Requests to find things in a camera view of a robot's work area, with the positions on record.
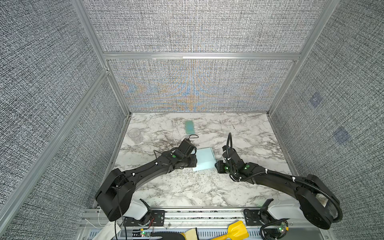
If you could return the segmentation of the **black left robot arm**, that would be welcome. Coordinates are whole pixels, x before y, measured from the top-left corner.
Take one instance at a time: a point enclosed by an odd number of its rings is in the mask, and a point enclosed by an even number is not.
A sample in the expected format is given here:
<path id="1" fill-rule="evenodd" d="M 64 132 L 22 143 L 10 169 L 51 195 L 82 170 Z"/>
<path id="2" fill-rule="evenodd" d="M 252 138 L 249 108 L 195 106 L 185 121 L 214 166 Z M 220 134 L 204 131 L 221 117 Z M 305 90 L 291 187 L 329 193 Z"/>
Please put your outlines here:
<path id="1" fill-rule="evenodd" d="M 98 205 L 110 222 L 132 218 L 146 223 L 151 208 L 143 200 L 133 200 L 135 190 L 174 170 L 196 167 L 196 151 L 195 145 L 184 139 L 179 147 L 161 153 L 152 162 L 132 170 L 112 170 L 95 195 Z"/>

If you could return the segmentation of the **light blue paper box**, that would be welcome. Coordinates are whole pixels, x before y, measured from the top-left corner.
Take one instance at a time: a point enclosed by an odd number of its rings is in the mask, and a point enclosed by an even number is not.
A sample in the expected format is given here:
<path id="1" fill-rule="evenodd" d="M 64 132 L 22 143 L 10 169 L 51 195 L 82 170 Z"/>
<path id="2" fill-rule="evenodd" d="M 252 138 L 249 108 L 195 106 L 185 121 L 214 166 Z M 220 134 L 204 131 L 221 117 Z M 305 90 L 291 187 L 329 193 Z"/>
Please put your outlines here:
<path id="1" fill-rule="evenodd" d="M 193 168 L 194 172 L 215 167 L 216 158 L 212 148 L 197 149 L 196 152 L 197 165 Z"/>

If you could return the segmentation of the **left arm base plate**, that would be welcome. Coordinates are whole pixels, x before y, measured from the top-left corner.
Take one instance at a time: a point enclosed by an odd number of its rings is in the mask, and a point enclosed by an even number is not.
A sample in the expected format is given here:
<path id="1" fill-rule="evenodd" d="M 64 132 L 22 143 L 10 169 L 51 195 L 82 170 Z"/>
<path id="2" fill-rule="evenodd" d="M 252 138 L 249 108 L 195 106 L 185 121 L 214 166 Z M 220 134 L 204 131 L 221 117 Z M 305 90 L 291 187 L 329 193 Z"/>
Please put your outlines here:
<path id="1" fill-rule="evenodd" d="M 141 220 L 136 220 L 134 218 L 124 217 L 125 227 L 144 227 L 149 228 L 150 224 L 154 227 L 163 227 L 165 222 L 165 213 L 164 210 L 151 210 L 144 215 Z"/>

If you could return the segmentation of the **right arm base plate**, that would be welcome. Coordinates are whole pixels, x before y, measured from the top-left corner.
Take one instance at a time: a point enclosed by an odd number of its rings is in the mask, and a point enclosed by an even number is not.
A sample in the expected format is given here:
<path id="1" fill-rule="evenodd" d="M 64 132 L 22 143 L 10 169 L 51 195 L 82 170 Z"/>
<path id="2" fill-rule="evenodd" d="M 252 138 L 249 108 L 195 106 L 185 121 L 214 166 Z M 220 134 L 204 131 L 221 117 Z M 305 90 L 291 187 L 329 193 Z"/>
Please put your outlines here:
<path id="1" fill-rule="evenodd" d="M 243 210 L 246 226 L 263 226 L 277 221 L 267 209 L 244 209 Z"/>

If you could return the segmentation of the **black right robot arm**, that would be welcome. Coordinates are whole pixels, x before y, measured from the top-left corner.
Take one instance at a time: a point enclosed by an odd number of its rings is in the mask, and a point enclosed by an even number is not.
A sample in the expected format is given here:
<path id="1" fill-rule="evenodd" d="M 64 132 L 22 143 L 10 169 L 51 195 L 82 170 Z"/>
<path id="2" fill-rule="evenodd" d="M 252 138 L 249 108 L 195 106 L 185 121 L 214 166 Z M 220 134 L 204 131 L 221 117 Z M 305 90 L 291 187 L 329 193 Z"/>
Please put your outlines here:
<path id="1" fill-rule="evenodd" d="M 244 163 L 233 148 L 224 146 L 223 151 L 223 159 L 215 163 L 219 174 L 229 174 L 234 182 L 262 185 L 295 198 L 301 216 L 320 229 L 328 230 L 343 219 L 340 201 L 317 176 L 283 174 L 256 163 Z"/>

